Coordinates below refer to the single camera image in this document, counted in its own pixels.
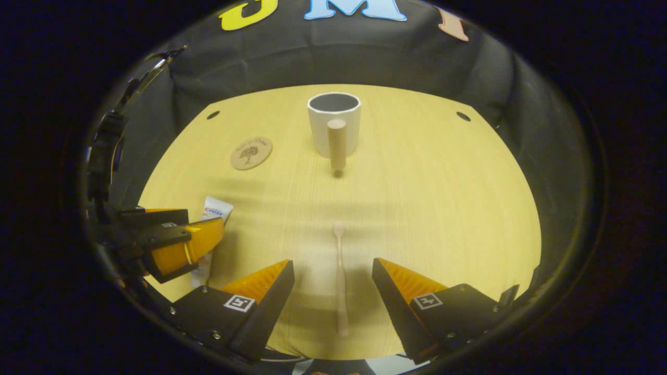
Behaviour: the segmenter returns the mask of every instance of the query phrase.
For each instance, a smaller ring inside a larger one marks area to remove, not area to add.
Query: white mug
[[[345,122],[346,156],[350,156],[357,148],[359,139],[359,122],[362,114],[362,101],[348,93],[321,93],[308,100],[308,116],[310,129],[313,133],[313,146],[324,156],[331,157],[329,152],[329,121],[340,119]]]

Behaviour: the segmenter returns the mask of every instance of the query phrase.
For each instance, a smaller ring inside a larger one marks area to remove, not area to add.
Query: orange letter
[[[461,24],[461,19],[459,17],[445,12],[440,8],[438,8],[438,10],[442,16],[442,23],[438,26],[440,30],[446,32],[452,37],[455,37],[456,39],[461,39],[462,41],[470,40],[470,38],[468,38],[468,36],[463,32],[463,25]]]

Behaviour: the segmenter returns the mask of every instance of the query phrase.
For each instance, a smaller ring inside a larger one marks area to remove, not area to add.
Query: wooden dowel
[[[329,134],[329,155],[331,157],[331,168],[341,171],[345,168],[346,161],[346,123],[341,119],[333,119],[327,123]]]

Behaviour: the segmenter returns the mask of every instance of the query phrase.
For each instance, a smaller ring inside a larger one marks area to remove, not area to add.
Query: yellow letter
[[[269,17],[276,8],[278,8],[278,0],[255,0],[261,1],[261,9],[248,17],[243,17],[241,11],[247,5],[247,3],[241,4],[238,7],[231,8],[230,10],[222,13],[220,17],[222,18],[221,26],[223,30],[231,31],[238,30],[248,25],[251,25],[255,22],[259,22],[266,17]]]
[[[461,19],[459,17],[456,17],[451,13],[447,13],[440,8],[438,8],[438,10],[442,16],[442,23],[438,25],[440,30],[446,32],[452,37],[455,37],[456,39],[461,39],[462,41],[470,40],[463,32],[463,25],[461,25]]]

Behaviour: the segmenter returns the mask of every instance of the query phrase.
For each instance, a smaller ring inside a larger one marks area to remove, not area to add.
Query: toothpaste tube
[[[229,214],[231,213],[234,206],[227,202],[217,200],[212,197],[206,197],[204,201],[204,211],[201,215],[202,220],[222,218],[226,223]],[[211,275],[211,258],[213,257],[213,252],[208,252],[204,254],[197,262],[199,263],[199,268],[190,272],[190,284],[195,288],[198,288],[206,284]]]

